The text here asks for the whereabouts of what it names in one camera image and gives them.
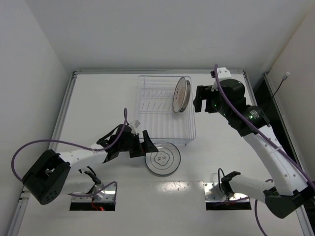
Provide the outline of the black rimmed clover plate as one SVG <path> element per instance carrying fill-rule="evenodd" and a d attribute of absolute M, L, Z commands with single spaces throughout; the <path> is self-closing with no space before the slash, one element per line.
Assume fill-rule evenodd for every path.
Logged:
<path fill-rule="evenodd" d="M 172 175 L 181 164 L 181 154 L 178 148 L 167 142 L 158 142 L 154 145 L 157 152 L 146 154 L 146 167 L 156 176 L 166 177 Z"/>

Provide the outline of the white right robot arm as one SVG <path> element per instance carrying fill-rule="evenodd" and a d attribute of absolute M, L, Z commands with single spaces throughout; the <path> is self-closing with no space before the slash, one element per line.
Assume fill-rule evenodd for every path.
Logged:
<path fill-rule="evenodd" d="M 205 101 L 206 112 L 219 113 L 226 118 L 256 152 L 273 182 L 233 171 L 221 178 L 219 190 L 227 197 L 242 193 L 261 201 L 276 217 L 284 219 L 315 196 L 311 181 L 303 176 L 291 158 L 285 157 L 264 112 L 258 106 L 247 104 L 245 86 L 234 79 L 223 80 L 220 86 L 197 86 L 193 100 L 195 112 L 201 111 Z"/>

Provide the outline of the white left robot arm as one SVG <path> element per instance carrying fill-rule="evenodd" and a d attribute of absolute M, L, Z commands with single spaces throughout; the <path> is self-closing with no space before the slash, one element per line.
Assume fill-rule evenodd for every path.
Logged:
<path fill-rule="evenodd" d="M 120 124 L 96 143 L 69 152 L 44 151 L 22 178 L 23 185 L 41 205 L 51 203 L 61 194 L 71 172 L 88 168 L 93 164 L 103 164 L 128 152 L 131 158 L 157 153 L 148 132 L 142 132 L 140 140 L 132 125 Z"/>

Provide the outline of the orange sunburst plate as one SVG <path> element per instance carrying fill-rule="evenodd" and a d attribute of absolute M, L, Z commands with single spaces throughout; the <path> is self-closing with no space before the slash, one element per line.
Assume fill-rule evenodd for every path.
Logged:
<path fill-rule="evenodd" d="M 186 93 L 186 78 L 181 77 L 175 87 L 174 94 L 173 94 L 173 112 L 179 113 L 179 110 L 182 107 L 184 97 Z"/>

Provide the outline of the green rimmed white plate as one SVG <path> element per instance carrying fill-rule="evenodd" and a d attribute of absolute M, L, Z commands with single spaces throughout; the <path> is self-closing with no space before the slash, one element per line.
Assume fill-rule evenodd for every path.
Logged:
<path fill-rule="evenodd" d="M 190 93 L 191 93 L 191 84 L 190 84 L 190 81 L 186 80 L 186 93 L 185 93 L 182 107 L 179 110 L 180 113 L 184 112 L 184 110 L 187 108 L 189 99 L 190 99 Z"/>

